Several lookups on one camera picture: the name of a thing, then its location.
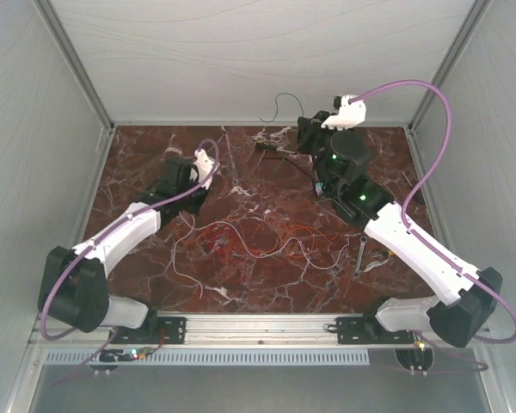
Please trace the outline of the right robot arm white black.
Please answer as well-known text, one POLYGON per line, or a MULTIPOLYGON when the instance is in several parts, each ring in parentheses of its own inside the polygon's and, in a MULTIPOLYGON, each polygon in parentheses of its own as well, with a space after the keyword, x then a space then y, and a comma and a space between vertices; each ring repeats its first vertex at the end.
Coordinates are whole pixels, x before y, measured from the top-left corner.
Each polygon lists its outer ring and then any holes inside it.
POLYGON ((337 215, 363 231, 412 268, 433 296, 386 299, 363 321, 365 336, 382 342, 391 333, 432 331, 445 343, 464 348, 496 307, 502 276, 460 259, 402 211, 391 194, 367 173, 372 154, 354 130, 329 130, 320 111, 298 118, 297 150, 310 156, 318 195, 331 199, 337 215))

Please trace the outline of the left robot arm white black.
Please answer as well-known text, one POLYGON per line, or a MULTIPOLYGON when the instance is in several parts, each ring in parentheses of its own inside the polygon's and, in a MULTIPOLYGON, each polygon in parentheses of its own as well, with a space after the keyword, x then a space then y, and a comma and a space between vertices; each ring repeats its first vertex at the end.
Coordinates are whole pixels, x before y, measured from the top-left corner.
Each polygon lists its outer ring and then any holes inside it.
POLYGON ((146 238, 180 213, 200 211, 212 183, 213 159, 204 150, 190 161, 166 160, 161 179, 111 224, 86 241, 66 249, 58 246, 46 258, 38 310, 71 330, 92 332, 99 327, 129 329, 140 342, 154 340, 159 321, 149 305, 116 297, 108 291, 108 276, 146 238))

